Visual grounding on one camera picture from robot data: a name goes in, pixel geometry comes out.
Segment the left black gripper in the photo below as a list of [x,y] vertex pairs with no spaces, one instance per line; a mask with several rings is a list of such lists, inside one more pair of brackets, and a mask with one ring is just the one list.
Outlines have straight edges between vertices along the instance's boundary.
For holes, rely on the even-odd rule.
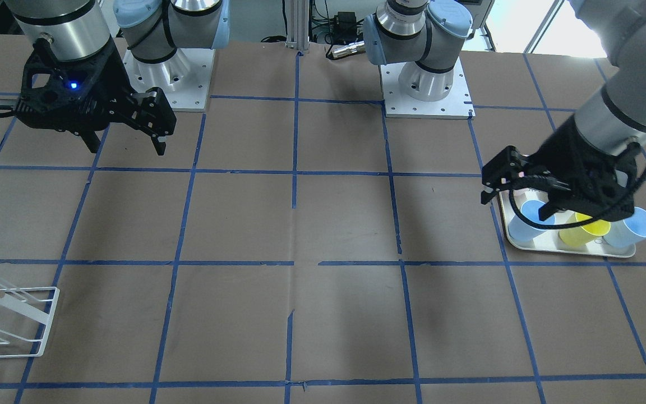
[[620,200],[636,181],[638,143],[626,144],[621,154],[603,153],[579,133],[576,123],[557,128],[535,153],[525,156],[508,145],[482,169],[480,204],[489,204],[500,191],[530,187],[546,192],[538,218],[573,210],[605,222],[618,222],[635,212],[632,196]]

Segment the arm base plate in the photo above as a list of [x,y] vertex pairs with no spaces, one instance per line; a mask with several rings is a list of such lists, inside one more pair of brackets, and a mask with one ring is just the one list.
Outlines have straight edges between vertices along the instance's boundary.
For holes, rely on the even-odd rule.
[[168,61],[146,64],[126,51],[123,63],[136,92],[159,87],[175,112],[205,112],[216,54],[215,49],[178,49]]
[[443,74],[424,71],[415,62],[387,64],[379,71],[387,117],[467,120],[476,116],[460,59]]

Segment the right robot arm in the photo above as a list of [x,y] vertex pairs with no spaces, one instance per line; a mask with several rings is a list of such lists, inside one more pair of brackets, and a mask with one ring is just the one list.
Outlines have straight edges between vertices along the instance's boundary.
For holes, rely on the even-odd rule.
[[31,41],[20,95],[0,100],[0,117],[69,132],[92,153],[98,131],[122,123],[165,153],[174,135],[176,94],[205,102],[207,79],[187,51],[212,53],[230,41],[228,1],[114,1],[126,42],[121,56],[98,1],[7,1]]

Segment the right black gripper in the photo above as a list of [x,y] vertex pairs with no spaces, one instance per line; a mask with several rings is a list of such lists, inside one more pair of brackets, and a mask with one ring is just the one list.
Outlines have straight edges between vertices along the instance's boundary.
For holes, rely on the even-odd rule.
[[34,41],[25,63],[17,118],[31,128],[69,131],[79,135],[96,154],[101,146],[97,131],[111,123],[125,123],[151,137],[158,156],[166,151],[176,116],[159,87],[136,92],[115,41],[88,57],[61,61],[46,39]]

